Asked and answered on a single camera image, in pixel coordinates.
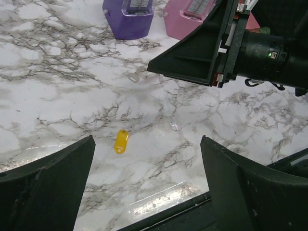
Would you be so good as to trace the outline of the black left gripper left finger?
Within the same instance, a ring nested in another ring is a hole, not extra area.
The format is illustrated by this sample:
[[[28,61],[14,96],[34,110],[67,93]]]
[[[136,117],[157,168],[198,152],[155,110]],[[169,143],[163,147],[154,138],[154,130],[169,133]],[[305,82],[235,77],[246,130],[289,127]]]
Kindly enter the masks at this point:
[[[66,148],[0,174],[2,231],[71,231],[92,164],[95,141]]]

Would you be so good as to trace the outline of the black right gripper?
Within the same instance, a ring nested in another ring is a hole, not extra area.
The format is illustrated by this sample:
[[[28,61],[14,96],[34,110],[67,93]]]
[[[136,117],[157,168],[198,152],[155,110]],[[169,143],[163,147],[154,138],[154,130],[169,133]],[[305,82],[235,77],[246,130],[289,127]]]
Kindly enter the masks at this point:
[[[250,15],[245,0],[218,0],[193,32],[153,58],[147,71],[222,88],[236,79],[235,65]]]

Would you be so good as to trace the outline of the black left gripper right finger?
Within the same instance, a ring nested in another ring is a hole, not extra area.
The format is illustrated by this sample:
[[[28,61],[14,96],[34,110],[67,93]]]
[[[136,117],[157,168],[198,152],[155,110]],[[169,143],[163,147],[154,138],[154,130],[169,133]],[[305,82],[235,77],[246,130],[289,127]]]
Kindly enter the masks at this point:
[[[201,152],[220,231],[307,230],[307,150],[264,166],[204,136]]]

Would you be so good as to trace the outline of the yellow-capped key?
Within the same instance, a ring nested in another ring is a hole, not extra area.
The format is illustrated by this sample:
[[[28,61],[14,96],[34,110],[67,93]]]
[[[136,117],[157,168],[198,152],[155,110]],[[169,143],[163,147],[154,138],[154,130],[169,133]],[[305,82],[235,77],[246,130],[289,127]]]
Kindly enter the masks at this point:
[[[126,130],[120,130],[115,140],[114,151],[117,154],[123,154],[126,150],[128,143],[129,133]]]

